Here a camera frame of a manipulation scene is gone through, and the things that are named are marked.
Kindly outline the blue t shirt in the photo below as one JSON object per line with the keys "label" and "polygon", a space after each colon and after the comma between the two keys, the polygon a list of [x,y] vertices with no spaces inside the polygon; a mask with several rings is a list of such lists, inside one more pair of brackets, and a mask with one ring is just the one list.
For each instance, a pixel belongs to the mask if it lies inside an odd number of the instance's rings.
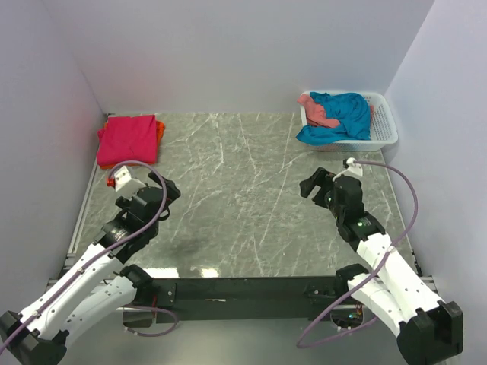
{"label": "blue t shirt", "polygon": [[338,119],[340,124],[334,129],[306,125],[296,139],[311,146],[323,146],[338,141],[369,141],[371,139],[372,108],[362,95],[344,93],[308,93],[315,103],[326,110],[328,118]]}

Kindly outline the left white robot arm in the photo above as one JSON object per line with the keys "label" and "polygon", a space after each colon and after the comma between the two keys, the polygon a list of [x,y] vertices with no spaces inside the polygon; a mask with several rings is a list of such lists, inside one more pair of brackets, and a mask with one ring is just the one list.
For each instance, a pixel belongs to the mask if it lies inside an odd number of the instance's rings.
{"label": "left white robot arm", "polygon": [[106,222],[82,257],[38,300],[1,316],[1,349],[22,364],[58,364],[75,339],[119,307],[149,313],[159,306],[153,278],[127,261],[158,234],[169,206],[180,197],[175,183],[149,173],[154,186],[121,168],[107,183],[119,213]]}

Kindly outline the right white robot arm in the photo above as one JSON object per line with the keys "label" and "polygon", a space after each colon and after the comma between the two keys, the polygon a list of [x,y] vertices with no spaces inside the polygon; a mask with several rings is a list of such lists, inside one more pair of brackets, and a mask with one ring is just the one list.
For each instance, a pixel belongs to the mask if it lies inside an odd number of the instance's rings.
{"label": "right white robot arm", "polygon": [[332,213],[341,238],[366,262],[336,272],[336,300],[317,319],[357,300],[394,334],[408,364],[437,364],[461,354],[463,311],[414,272],[377,218],[366,212],[362,174],[360,164],[350,160],[341,173],[320,167],[300,183],[304,198],[318,190],[314,203]]}

